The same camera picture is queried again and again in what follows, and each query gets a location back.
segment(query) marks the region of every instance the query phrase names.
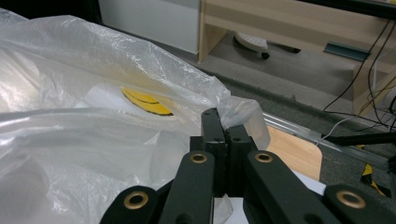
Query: table surface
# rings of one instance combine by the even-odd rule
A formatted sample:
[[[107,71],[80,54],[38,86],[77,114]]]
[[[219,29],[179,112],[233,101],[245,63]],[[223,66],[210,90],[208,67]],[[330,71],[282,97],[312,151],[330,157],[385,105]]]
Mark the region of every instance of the table surface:
[[[314,144],[268,127],[271,142],[267,150],[274,152],[290,169],[319,181],[322,154]]]

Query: yellow object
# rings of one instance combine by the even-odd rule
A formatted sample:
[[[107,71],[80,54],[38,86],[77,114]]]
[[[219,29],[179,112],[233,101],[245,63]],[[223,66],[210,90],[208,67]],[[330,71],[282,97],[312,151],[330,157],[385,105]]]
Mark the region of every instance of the yellow object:
[[[127,88],[122,88],[121,91],[131,103],[151,114],[159,116],[173,116],[172,111],[148,94]]]
[[[366,164],[366,166],[364,167],[364,172],[362,175],[372,175],[373,174],[373,168],[371,167],[371,165]],[[371,181],[370,186],[373,187],[374,189],[376,189],[376,191],[378,191],[379,194],[386,196],[382,190],[378,187],[378,185],[374,182],[374,180]]]

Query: white plastic sheet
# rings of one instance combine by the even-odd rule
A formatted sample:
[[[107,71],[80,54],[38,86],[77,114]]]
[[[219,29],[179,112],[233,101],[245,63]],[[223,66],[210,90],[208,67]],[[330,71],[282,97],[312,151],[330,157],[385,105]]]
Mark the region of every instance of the white plastic sheet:
[[[121,88],[174,116],[146,113]],[[26,20],[0,9],[0,220],[98,223],[122,190],[175,177],[211,107],[225,129],[244,124],[266,149],[257,102],[163,49],[70,16]],[[217,204],[223,223],[230,204]]]

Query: bolt hole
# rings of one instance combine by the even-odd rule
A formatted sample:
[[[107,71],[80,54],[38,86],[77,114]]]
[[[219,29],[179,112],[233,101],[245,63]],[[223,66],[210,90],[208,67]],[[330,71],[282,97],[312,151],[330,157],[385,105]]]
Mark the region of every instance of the bolt hole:
[[[141,195],[136,195],[129,200],[130,203],[142,203],[143,197]]]
[[[204,154],[193,154],[190,156],[190,160],[195,163],[203,163],[207,161],[207,156]]]
[[[256,154],[255,158],[259,162],[271,162],[273,160],[273,158],[266,153]]]
[[[323,220],[314,214],[306,214],[304,220],[307,224],[323,224]]]
[[[181,214],[176,218],[176,224],[193,224],[192,217],[189,214]]]
[[[146,205],[149,201],[149,196],[144,191],[133,191],[125,197],[124,205],[128,209],[139,209]]]
[[[341,203],[348,207],[362,209],[366,206],[366,201],[352,191],[340,190],[336,193],[336,197]]]

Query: white cabinet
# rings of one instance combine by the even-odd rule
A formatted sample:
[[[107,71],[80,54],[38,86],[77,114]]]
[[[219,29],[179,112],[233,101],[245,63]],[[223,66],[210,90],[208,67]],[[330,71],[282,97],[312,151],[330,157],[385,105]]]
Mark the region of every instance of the white cabinet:
[[[199,0],[99,0],[99,5],[109,27],[198,52]]]

